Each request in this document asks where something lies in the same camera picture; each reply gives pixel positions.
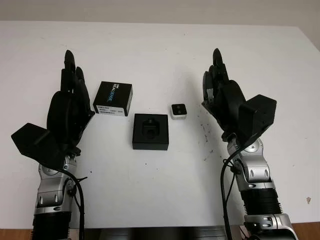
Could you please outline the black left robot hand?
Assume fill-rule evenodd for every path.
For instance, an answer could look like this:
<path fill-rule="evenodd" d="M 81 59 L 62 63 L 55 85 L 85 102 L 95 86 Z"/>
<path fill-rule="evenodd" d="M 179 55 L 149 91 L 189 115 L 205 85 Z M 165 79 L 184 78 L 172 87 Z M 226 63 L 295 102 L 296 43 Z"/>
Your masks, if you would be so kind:
<path fill-rule="evenodd" d="M 60 90 L 51 99 L 46 128 L 62 151 L 79 156 L 81 150 L 77 145 L 94 115 L 83 70 L 76 66 L 73 53 L 67 50 L 61 70 Z"/>

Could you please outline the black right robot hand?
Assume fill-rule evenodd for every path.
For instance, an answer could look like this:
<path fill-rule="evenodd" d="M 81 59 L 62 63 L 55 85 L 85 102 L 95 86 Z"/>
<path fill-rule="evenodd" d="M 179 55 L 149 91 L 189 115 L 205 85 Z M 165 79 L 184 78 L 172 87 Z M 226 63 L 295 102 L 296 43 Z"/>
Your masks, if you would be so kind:
<path fill-rule="evenodd" d="M 212 65 L 203 74 L 202 106 L 216 119 L 223 130 L 224 142 L 237 135 L 239 107 L 246 99 L 236 81 L 230 80 L 221 52 L 213 51 Z"/>

